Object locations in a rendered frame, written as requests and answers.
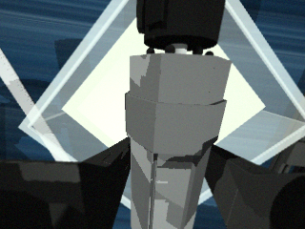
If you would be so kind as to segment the grey ruler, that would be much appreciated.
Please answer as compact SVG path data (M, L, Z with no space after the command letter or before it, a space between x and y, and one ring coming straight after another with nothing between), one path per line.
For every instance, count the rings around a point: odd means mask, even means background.
M35 105L34 101L32 100L30 94L28 93L27 89L23 85L22 81L16 74L15 70L11 66L9 60L4 55L0 48L0 76L9 88L10 92L24 111L26 115L31 111L33 106ZM50 151L51 152L51 151ZM51 152L52 156L55 160L61 160L59 156L55 155Z

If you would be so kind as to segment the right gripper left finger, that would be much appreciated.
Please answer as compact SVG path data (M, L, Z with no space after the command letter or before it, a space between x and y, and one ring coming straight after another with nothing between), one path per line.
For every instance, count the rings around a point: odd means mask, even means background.
M77 229L112 229L130 169L128 136L81 162L0 159L0 201L69 204Z

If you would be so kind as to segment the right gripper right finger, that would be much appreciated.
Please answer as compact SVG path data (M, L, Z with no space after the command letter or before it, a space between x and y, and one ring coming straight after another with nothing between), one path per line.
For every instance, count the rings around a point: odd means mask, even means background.
M227 229L298 229L305 173L279 174L212 145L205 179Z

